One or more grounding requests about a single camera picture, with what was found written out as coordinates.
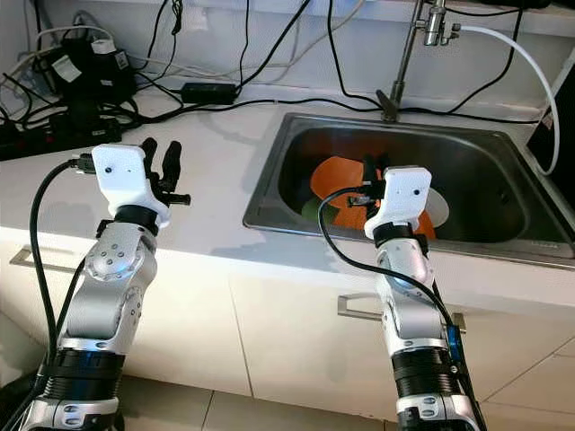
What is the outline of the orange bowl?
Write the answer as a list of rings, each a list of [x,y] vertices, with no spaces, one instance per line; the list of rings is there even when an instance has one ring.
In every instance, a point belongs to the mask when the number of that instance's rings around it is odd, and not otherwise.
[[[363,163],[348,157],[332,156],[321,162],[311,176],[311,190],[327,198],[337,189],[363,185]]]

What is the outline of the green plate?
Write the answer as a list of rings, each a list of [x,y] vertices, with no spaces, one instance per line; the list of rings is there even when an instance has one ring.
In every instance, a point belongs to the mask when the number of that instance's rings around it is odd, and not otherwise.
[[[309,223],[312,224],[317,224],[319,223],[319,218],[321,216],[320,214],[320,204],[321,204],[321,199],[312,196],[311,198],[309,198],[309,200],[307,200],[300,209],[300,215],[304,218],[307,219],[307,221]]]

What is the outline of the grey bowl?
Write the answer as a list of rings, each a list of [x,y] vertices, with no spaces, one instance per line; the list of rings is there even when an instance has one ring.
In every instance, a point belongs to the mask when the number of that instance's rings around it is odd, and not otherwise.
[[[420,227],[435,227],[438,229],[449,218],[449,204],[447,199],[434,188],[427,190],[426,205],[420,215]]]

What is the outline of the black power adapter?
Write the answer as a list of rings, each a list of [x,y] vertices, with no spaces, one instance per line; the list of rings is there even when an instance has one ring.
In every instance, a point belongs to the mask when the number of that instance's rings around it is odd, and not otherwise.
[[[231,104],[238,98],[239,90],[235,84],[189,82],[178,94],[188,104]]]

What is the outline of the black power strip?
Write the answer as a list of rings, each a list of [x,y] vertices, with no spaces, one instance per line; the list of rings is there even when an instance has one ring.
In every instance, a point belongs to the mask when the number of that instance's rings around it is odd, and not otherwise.
[[[123,127],[115,119],[100,119],[91,130],[77,130],[58,120],[41,128],[3,132],[0,161],[119,143],[122,133]]]

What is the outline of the black charger with white labels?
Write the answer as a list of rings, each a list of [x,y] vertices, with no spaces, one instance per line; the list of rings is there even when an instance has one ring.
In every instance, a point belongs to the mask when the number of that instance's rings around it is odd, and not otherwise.
[[[121,103],[136,93],[128,55],[112,40],[62,40],[42,58],[58,97]]]

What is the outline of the metal faucet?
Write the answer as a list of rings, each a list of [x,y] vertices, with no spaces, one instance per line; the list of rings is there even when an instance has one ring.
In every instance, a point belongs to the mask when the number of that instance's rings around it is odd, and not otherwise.
[[[382,106],[382,120],[386,123],[397,122],[400,103],[405,93],[405,76],[411,61],[415,42],[420,40],[424,46],[447,46],[450,40],[456,40],[460,26],[447,23],[447,0],[414,0],[413,13],[403,46],[397,77],[392,82],[389,94],[376,91],[378,102]]]

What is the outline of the stainless steel sink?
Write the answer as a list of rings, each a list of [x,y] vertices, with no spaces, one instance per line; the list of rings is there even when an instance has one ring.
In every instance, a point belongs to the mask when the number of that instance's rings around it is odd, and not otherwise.
[[[575,231],[546,196],[504,132],[419,126],[289,112],[277,131],[243,225],[319,234],[300,215],[311,176],[328,157],[378,157],[385,167],[419,165],[449,204],[433,251],[575,269]]]

